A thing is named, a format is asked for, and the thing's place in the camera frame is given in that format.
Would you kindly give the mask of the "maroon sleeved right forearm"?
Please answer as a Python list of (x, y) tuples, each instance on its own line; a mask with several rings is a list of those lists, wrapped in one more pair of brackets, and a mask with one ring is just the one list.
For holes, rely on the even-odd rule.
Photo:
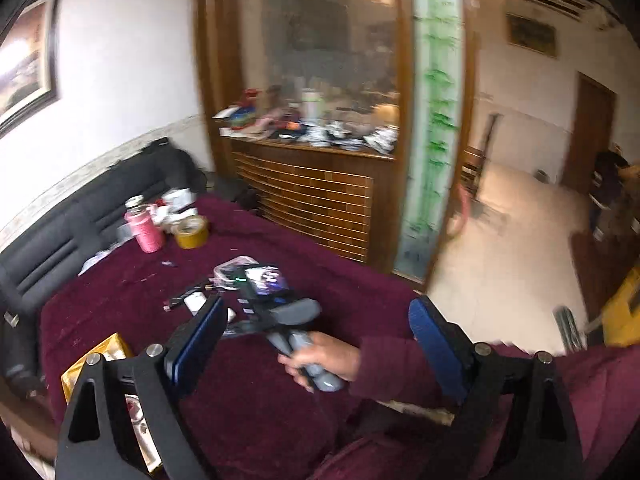
[(349, 386), (352, 396), (457, 411), (458, 404), (444, 395), (413, 339), (364, 337), (359, 350), (358, 372)]

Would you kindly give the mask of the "person's right hand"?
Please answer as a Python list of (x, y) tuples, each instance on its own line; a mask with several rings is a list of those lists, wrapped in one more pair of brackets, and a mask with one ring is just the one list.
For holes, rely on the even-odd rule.
[(361, 364), (359, 348), (324, 333), (311, 332), (309, 337), (311, 344), (292, 356), (278, 355), (278, 362), (297, 385), (312, 392), (312, 383), (303, 376), (303, 367), (311, 364), (320, 365), (345, 382), (356, 380)]

